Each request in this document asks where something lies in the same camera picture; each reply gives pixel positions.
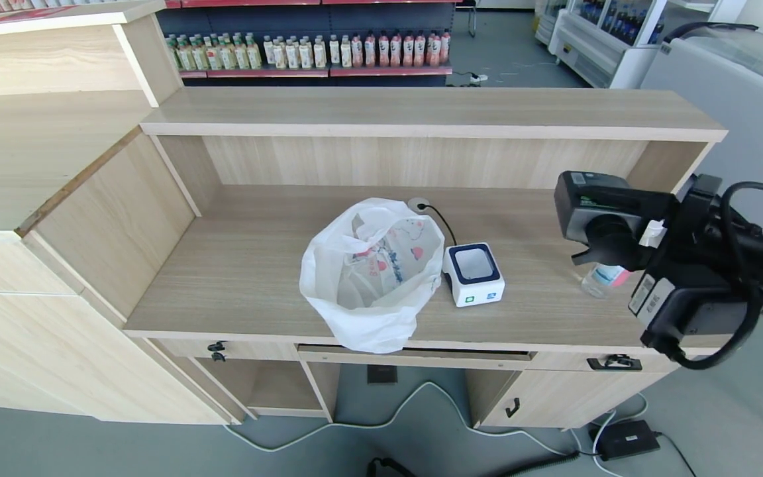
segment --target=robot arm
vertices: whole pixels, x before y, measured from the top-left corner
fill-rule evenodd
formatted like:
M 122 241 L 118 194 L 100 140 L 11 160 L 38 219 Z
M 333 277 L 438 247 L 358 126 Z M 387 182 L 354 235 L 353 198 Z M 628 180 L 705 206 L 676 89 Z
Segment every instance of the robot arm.
M 628 305 L 646 327 L 641 342 L 685 368 L 722 362 L 763 314 L 763 230 L 730 206 L 733 193 L 763 184 L 739 182 L 718 197 L 720 185 L 699 176 L 681 202 L 591 172 L 564 172 L 555 188 L 561 233 L 588 247 L 573 263 L 644 270 Z M 658 248 L 638 243 L 651 220 L 667 229 Z M 688 360 L 679 347 L 685 335 L 723 333 L 732 333 L 729 342 L 701 360 Z

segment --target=white plastic bag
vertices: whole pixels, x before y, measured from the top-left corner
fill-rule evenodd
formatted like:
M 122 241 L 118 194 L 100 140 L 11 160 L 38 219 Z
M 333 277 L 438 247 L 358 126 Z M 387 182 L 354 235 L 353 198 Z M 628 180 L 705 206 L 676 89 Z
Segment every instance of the white plastic bag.
M 440 283 L 443 234 L 404 202 L 355 203 L 311 239 L 299 291 L 350 350 L 401 350 Z

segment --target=checkout counter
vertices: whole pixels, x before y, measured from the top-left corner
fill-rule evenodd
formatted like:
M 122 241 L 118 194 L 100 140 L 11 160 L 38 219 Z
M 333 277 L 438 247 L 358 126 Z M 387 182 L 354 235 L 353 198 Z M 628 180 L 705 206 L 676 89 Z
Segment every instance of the checkout counter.
M 726 134 L 699 109 L 670 91 L 182 87 L 162 5 L 0 27 L 54 59 L 0 48 L 21 78 L 0 89 L 2 407 L 331 421 L 340 365 L 366 363 L 466 369 L 476 427 L 576 428 L 676 369 L 641 347 L 632 284 L 579 288 L 552 193 L 568 169 L 678 190 Z M 505 295 L 456 308 L 441 288 L 405 350 L 345 349 L 299 293 L 303 251 L 352 203 L 415 196 L 490 243 Z M 618 354 L 642 369 L 587 361 Z

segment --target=counter top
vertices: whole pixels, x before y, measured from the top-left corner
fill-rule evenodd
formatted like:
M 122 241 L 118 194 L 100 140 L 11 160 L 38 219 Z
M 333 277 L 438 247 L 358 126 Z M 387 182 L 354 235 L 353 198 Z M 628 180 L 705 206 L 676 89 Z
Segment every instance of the counter top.
M 719 142 L 726 135 L 673 91 L 581 88 L 185 87 L 140 126 L 176 136 Z
M 92 3 L 0 13 L 0 35 L 92 25 L 125 24 L 166 8 L 164 0 Z
M 140 91 L 0 96 L 0 231 L 16 229 L 150 110 Z
M 299 293 L 308 242 L 367 197 L 427 196 L 460 244 L 487 241 L 505 275 L 502 301 L 456 308 L 444 285 L 417 316 L 408 346 L 474 350 L 655 353 L 627 310 L 633 285 L 606 301 L 579 288 L 587 268 L 561 238 L 551 190 L 408 187 L 223 186 L 205 217 L 188 228 L 132 312 L 131 336 L 252 339 L 335 345 Z M 726 337 L 691 337 L 707 354 Z

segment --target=refrigerator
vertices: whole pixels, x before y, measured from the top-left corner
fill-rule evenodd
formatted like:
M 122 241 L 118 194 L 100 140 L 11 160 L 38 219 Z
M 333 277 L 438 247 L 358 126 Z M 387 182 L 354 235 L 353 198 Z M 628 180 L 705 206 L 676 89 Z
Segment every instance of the refrigerator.
M 640 87 L 655 52 L 672 31 L 696 22 L 736 21 L 745 3 L 556 0 L 542 16 L 535 37 L 548 45 L 557 62 L 567 64 L 593 87 L 634 89 Z
M 642 89 L 672 90 L 729 133 L 705 155 L 697 174 L 763 182 L 763 33 L 753 25 L 692 25 L 669 38 Z M 735 194 L 733 206 L 763 226 L 763 192 Z

